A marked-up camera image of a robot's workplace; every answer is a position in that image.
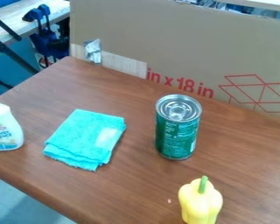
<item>plastic bottle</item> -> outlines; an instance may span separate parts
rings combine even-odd
[[[24,143],[24,134],[11,108],[0,103],[0,151],[12,151]]]

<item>wooden shelf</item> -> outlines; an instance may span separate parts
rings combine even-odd
[[[220,0],[224,4],[238,4],[271,11],[280,11],[280,0]]]
[[[24,37],[29,36],[38,30],[37,22],[25,22],[22,17],[31,9],[46,4],[51,9],[51,24],[58,23],[69,17],[70,5],[64,0],[22,0],[0,9],[0,19],[3,20],[13,31]],[[12,36],[0,27],[0,40],[3,43],[13,41]]]

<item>floor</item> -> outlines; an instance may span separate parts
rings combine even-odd
[[[74,224],[0,179],[0,224]]]

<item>bottle label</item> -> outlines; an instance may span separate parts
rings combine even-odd
[[[16,141],[6,127],[0,124],[0,151],[13,150],[17,147]]]

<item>cardboard box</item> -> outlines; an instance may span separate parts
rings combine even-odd
[[[100,38],[106,54],[120,55],[117,70],[139,61],[124,72],[280,117],[280,21],[168,0],[71,4],[73,56]]]

